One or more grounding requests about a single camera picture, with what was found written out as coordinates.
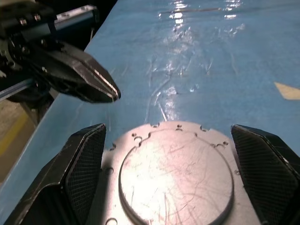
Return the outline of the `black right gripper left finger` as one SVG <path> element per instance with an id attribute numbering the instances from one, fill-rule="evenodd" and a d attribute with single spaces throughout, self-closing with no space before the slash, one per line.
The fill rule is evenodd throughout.
<path id="1" fill-rule="evenodd" d="M 85 224 L 101 173 L 105 135 L 105 124 L 72 134 L 40 170 L 5 224 Z"/>

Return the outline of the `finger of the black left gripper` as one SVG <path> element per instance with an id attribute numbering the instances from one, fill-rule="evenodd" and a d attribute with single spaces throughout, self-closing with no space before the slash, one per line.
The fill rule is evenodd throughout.
<path id="1" fill-rule="evenodd" d="M 115 102 L 115 82 L 95 60 L 88 64 L 74 59 L 63 62 L 45 58 L 37 60 L 34 68 L 60 93 L 90 103 Z"/>
<path id="2" fill-rule="evenodd" d="M 56 90 L 73 97 L 120 97 L 109 72 L 91 55 L 63 41 L 56 42 L 60 60 L 70 70 L 56 81 Z"/>

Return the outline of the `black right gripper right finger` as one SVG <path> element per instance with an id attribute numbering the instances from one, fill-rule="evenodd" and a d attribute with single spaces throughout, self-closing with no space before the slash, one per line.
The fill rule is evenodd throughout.
<path id="1" fill-rule="evenodd" d="M 232 125 L 238 168 L 262 225 L 300 223 L 300 158 L 277 135 Z"/>

